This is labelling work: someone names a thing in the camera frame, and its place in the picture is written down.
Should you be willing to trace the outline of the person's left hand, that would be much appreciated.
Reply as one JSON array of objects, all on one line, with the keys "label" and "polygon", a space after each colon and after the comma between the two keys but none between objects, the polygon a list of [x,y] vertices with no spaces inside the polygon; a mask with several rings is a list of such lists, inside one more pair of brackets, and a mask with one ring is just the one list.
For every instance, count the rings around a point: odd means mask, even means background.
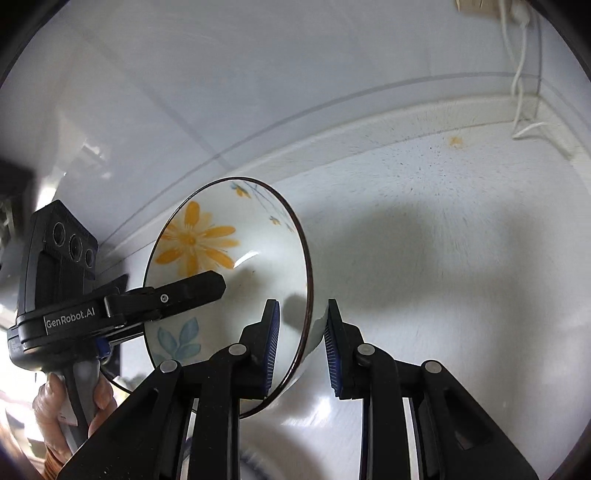
[{"label": "person's left hand", "polygon": [[[65,401],[66,390],[60,378],[50,373],[46,383],[39,389],[33,401],[33,410],[45,444],[54,452],[64,456],[70,453],[58,421],[58,413]],[[90,422],[88,434],[92,435],[115,411],[117,404],[110,383],[99,375],[94,389],[93,400],[97,407]]]}]

